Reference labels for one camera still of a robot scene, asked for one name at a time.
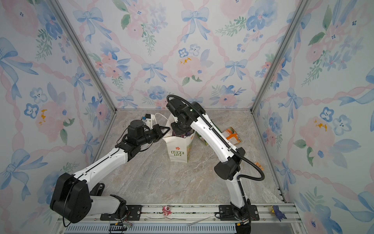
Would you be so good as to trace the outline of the green snack pack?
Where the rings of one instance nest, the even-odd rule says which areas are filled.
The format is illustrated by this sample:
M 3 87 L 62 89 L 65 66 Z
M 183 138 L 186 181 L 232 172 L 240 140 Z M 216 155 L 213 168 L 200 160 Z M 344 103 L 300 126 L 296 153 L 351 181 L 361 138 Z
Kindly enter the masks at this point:
M 219 132 L 219 129 L 213 125 L 213 127 L 208 127 L 205 125 L 197 125 L 193 129 L 199 134 L 199 136 L 210 146 L 222 145 L 222 141 L 214 132 Z

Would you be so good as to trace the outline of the white paper bag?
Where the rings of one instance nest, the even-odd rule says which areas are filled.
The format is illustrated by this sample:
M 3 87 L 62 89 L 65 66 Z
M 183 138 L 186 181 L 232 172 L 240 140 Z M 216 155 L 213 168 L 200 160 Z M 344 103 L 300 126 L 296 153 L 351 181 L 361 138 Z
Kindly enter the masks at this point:
M 170 114 L 169 117 L 166 118 L 164 115 L 156 113 L 154 117 L 155 121 L 157 122 L 160 117 L 167 119 L 165 126 L 170 127 L 170 131 L 163 137 L 163 140 L 165 141 L 167 146 L 168 156 L 170 160 L 172 162 L 187 163 L 190 158 L 190 151 L 195 133 L 188 138 L 173 136 L 172 133 L 174 131 L 171 128 L 171 124 L 177 121 L 177 117 L 174 117 L 172 114 Z

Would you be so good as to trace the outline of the purple snack pack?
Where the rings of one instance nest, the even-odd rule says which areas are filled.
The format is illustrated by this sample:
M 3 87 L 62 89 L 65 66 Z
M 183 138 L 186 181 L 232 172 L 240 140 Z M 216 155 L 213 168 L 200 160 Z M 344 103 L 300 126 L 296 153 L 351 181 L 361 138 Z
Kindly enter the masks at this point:
M 179 135 L 177 135 L 175 132 L 172 133 L 173 136 L 180 137 L 180 138 L 188 138 L 188 137 L 192 136 L 193 134 L 194 134 L 194 132 L 187 132 L 187 133 L 183 133 L 183 134 L 179 134 Z

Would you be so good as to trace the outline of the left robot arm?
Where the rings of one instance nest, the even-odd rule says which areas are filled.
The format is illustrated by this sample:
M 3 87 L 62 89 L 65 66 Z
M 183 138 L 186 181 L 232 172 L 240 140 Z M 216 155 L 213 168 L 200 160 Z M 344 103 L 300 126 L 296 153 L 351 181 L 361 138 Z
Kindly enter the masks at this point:
M 158 124 L 148 127 L 142 120 L 132 121 L 124 136 L 103 158 L 78 172 L 58 177 L 50 209 L 71 223 L 100 214 L 123 220 L 129 213 L 125 199 L 116 195 L 91 195 L 91 191 L 108 174 L 142 152 L 142 146 L 151 146 L 169 131 L 170 127 Z

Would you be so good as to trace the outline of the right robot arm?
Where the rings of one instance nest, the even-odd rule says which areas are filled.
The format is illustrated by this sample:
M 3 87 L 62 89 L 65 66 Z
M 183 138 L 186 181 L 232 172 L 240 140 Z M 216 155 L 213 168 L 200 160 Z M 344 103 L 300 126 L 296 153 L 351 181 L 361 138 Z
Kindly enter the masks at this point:
M 245 192 L 237 180 L 240 174 L 241 158 L 236 154 L 243 156 L 245 151 L 237 150 L 223 137 L 199 103 L 190 103 L 177 95 L 168 95 L 167 102 L 168 110 L 176 118 L 176 122 L 171 124 L 176 134 L 181 135 L 193 129 L 203 137 L 217 155 L 219 163 L 214 167 L 214 171 L 226 183 L 235 218 L 250 219 Z

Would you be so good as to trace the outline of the orange snack pack right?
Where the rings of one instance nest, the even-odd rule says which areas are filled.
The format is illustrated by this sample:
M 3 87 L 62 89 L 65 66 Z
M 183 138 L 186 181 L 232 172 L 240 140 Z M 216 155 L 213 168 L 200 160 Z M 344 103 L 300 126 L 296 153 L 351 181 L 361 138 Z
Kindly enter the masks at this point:
M 241 142 L 241 139 L 238 133 L 232 128 L 229 127 L 222 132 L 222 135 L 233 145 L 236 145 Z

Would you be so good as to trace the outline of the pink toy figure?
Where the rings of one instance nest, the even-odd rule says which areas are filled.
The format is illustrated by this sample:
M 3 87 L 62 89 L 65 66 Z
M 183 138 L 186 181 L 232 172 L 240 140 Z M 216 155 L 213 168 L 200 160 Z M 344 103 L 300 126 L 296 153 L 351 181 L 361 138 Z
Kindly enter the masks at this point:
M 166 205 L 162 208 L 163 217 L 168 217 L 171 215 L 170 206 Z

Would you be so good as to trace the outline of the purple toy figure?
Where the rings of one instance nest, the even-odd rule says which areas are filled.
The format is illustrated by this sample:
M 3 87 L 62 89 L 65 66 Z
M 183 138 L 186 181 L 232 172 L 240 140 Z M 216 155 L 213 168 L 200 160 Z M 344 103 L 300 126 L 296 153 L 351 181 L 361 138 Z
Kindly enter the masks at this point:
M 275 217 L 281 222 L 284 219 L 287 219 L 286 215 L 279 209 L 278 205 L 272 206 L 272 213 Z

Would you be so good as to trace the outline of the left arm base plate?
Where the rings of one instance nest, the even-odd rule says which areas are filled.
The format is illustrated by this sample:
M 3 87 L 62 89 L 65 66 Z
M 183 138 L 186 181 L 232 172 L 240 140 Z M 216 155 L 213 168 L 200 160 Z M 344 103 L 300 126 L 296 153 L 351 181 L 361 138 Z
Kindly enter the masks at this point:
M 101 221 L 139 221 L 142 213 L 142 205 L 126 205 L 114 214 L 102 214 Z

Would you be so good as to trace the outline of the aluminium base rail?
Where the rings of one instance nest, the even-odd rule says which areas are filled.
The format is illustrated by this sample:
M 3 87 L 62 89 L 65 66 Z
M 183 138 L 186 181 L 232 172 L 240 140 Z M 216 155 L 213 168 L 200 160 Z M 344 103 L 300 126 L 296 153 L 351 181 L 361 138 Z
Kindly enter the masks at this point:
M 56 223 L 54 234 L 305 234 L 306 228 L 293 203 L 254 203 L 259 221 L 221 221 L 215 214 L 221 204 L 170 204 L 171 215 L 163 217 L 166 204 L 141 204 L 139 221 L 101 221 L 101 214 L 85 217 L 76 224 Z M 287 219 L 272 213 L 278 205 Z

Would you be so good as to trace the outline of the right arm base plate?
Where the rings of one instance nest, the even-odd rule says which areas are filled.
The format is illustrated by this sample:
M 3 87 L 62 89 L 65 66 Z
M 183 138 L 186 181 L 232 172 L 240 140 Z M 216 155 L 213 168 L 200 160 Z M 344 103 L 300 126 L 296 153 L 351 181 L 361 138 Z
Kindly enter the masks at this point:
M 233 205 L 219 205 L 219 212 L 215 214 L 216 218 L 221 221 L 259 221 L 259 212 L 256 205 L 249 207 L 236 208 Z

